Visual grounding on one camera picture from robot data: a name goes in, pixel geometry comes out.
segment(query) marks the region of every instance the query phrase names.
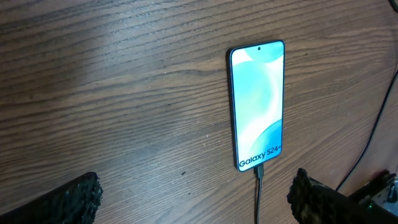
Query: wooden table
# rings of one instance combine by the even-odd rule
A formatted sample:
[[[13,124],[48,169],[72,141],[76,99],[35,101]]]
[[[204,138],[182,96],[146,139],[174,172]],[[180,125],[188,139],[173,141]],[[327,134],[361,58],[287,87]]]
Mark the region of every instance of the wooden table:
[[[297,169],[336,187],[397,69],[387,0],[1,1],[0,213],[95,171],[96,223],[254,223],[224,56],[270,39],[286,44],[284,147],[265,164],[261,218],[296,223]],[[384,114],[342,192],[398,171],[398,86]]]

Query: smartphone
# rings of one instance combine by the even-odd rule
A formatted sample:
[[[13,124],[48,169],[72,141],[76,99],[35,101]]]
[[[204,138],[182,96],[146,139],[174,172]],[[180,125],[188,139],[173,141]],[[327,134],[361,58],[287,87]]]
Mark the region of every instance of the smartphone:
[[[227,52],[235,166],[241,172],[282,152],[284,57],[281,40]]]

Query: black cable on table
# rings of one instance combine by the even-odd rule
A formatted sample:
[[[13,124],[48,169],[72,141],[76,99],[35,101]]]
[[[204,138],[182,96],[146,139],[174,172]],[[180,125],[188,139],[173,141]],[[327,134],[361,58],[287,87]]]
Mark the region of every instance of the black cable on table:
[[[371,142],[372,142],[374,132],[375,132],[375,130],[376,130],[376,128],[377,128],[377,125],[379,124],[380,117],[381,117],[381,115],[383,114],[384,108],[386,107],[386,103],[387,103],[388,97],[390,96],[391,89],[392,89],[392,87],[394,86],[395,80],[397,79],[397,74],[398,74],[398,71],[396,71],[395,75],[392,77],[392,80],[391,80],[391,82],[390,82],[390,85],[388,86],[388,89],[387,89],[387,93],[386,93],[386,95],[384,96],[383,103],[381,104],[381,108],[380,108],[380,110],[379,110],[379,114],[377,115],[377,118],[376,118],[376,120],[375,120],[375,122],[374,122],[374,125],[373,125],[373,128],[372,128],[372,131],[371,131],[371,133],[370,133],[370,135],[369,135],[369,138],[368,138],[368,141],[366,142],[365,147],[363,148],[363,150],[362,150],[362,152],[361,152],[361,155],[358,157],[358,159],[356,160],[355,164],[352,166],[352,168],[349,170],[349,172],[346,174],[346,176],[343,178],[343,180],[342,180],[342,181],[340,182],[340,184],[337,186],[336,191],[339,191],[339,189],[340,189],[340,188],[343,186],[343,184],[347,181],[347,179],[349,178],[349,176],[351,175],[351,173],[355,170],[355,168],[356,168],[356,166],[359,164],[359,162],[361,162],[361,159],[363,158],[363,156],[365,155],[366,151],[368,150],[368,147],[369,147],[369,145],[370,145]]]
[[[260,223],[260,201],[261,201],[261,189],[262,189],[262,177],[264,176],[264,165],[260,164],[254,168],[256,173],[258,187],[257,187],[257,209],[256,209],[256,224]]]
[[[398,12],[398,4],[396,3],[396,0],[389,0],[389,2],[395,12]]]

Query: black object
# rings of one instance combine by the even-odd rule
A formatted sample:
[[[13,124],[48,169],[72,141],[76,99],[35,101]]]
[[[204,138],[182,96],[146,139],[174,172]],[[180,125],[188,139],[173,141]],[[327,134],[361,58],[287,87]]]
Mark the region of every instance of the black object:
[[[391,89],[392,89],[392,87],[394,86],[395,81],[396,81],[396,79],[397,79],[397,75],[398,75],[398,70],[396,71],[395,75],[392,77],[392,79],[391,79],[391,81],[390,81],[390,85],[388,86],[386,95],[384,96],[383,102],[382,102],[382,104],[381,104],[379,113],[377,114],[377,118],[376,118],[376,120],[375,120],[375,122],[374,122],[374,124],[373,124],[373,128],[372,128],[372,131],[371,131],[371,133],[370,133],[370,135],[369,135],[368,141],[366,142],[366,144],[365,144],[365,146],[364,146],[364,148],[363,148],[361,154],[359,155],[358,159],[356,160],[355,164],[354,164],[354,165],[352,166],[352,168],[348,171],[348,173],[345,175],[345,177],[343,178],[343,180],[338,184],[338,186],[337,186],[337,188],[336,188],[336,191],[339,191],[339,189],[340,189],[340,188],[343,186],[343,184],[347,181],[347,179],[349,178],[349,176],[351,175],[351,173],[355,170],[355,168],[356,168],[356,166],[359,164],[359,162],[361,162],[361,159],[363,158],[363,156],[365,155],[366,151],[368,150],[369,145],[370,145],[371,142],[372,142],[374,132],[376,131],[377,125],[379,124],[380,117],[381,117],[381,115],[383,114],[384,108],[386,107],[387,100],[388,100],[388,98],[390,97]]]
[[[260,223],[260,202],[261,202],[261,189],[262,189],[262,177],[264,176],[264,164],[260,164],[254,168],[254,172],[256,173],[257,177],[257,206],[256,206],[256,224]]]
[[[2,224],[92,224],[103,190],[88,172],[39,198],[0,216]]]
[[[383,206],[391,191],[391,185],[395,185],[396,176],[396,174],[390,174],[389,171],[384,170],[372,181],[348,196],[348,198],[360,205],[373,203]]]
[[[367,191],[356,195],[371,193],[374,189],[378,189],[378,187],[373,185]],[[291,204],[293,216],[300,224],[398,223],[398,217],[372,201],[360,204],[309,177],[307,172],[301,168],[290,187],[287,201]]]
[[[395,12],[398,12],[398,4],[396,2],[396,0],[389,0],[390,5],[392,6],[392,8],[395,10]]]

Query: phone bezel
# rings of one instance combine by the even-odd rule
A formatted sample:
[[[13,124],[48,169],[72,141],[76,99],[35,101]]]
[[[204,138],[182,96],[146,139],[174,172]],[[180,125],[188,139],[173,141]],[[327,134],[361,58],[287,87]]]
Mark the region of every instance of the phone bezel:
[[[245,170],[240,170],[239,169],[239,156],[238,156],[238,137],[236,134],[236,117],[235,117],[235,102],[234,102],[234,85],[233,85],[233,72],[232,72],[232,54],[235,50],[239,49],[245,49],[248,47],[255,47],[258,45],[264,45],[264,44],[270,44],[274,42],[281,42],[284,46],[284,63],[283,63],[283,87],[282,87],[282,139],[281,139],[281,144],[280,144],[280,152],[278,155],[271,159],[275,159],[278,157],[283,150],[283,135],[284,135],[284,95],[285,95],[285,42],[283,40],[270,40],[270,41],[265,41],[265,42],[260,42],[260,43],[255,43],[255,44],[248,44],[248,45],[243,45],[239,47],[232,47],[228,49],[226,53],[226,62],[227,62],[227,76],[228,76],[228,92],[229,92],[229,111],[230,111],[230,116],[231,116],[231,132],[232,132],[232,145],[233,145],[233,152],[234,152],[234,164],[236,169],[239,172],[246,172],[253,167],[259,166],[263,164],[266,161],[269,161],[271,159],[268,159],[260,164],[256,164],[250,168],[247,168]]]

